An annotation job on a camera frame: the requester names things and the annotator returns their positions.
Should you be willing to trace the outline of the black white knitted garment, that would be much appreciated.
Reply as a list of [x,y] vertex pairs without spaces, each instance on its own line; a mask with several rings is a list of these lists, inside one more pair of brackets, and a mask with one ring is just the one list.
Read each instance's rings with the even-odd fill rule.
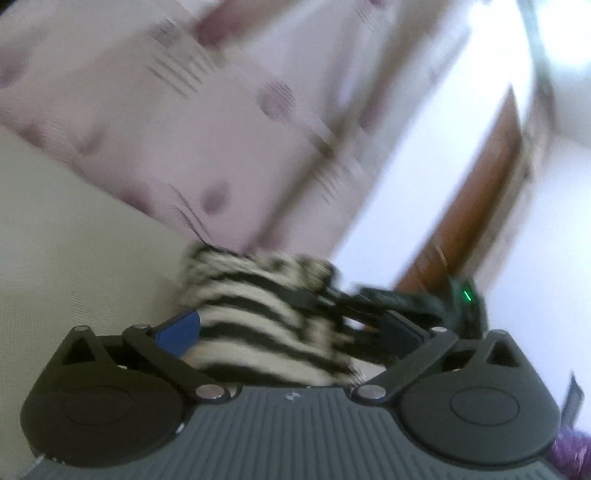
[[193,244],[177,298],[197,311],[200,332],[182,360],[226,385],[361,384],[351,332],[296,303],[300,293],[327,293],[334,276],[335,267],[322,259]]

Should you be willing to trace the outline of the brown wooden door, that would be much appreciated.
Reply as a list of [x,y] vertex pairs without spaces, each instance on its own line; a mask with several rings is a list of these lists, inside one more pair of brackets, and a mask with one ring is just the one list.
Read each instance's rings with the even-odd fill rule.
[[435,231],[396,289],[431,293],[458,277],[493,214],[522,144],[514,90],[508,88],[476,162]]

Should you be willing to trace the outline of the purple cloth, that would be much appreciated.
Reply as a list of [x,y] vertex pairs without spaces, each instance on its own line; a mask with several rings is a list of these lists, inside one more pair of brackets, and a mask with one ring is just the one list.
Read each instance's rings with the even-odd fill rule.
[[591,438],[588,433],[562,428],[553,442],[547,459],[566,479],[591,478]]

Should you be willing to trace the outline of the beige woven mattress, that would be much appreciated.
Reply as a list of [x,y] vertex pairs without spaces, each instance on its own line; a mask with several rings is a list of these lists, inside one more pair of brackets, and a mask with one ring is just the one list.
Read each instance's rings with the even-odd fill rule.
[[187,240],[1,133],[1,475],[33,460],[21,405],[77,325],[117,334],[178,309]]

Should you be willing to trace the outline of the pink leaf-print curtain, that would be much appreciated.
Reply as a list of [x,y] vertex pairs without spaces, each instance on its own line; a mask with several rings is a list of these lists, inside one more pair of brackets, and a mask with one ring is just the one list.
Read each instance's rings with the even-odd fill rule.
[[325,257],[468,1],[5,1],[1,121],[174,230]]

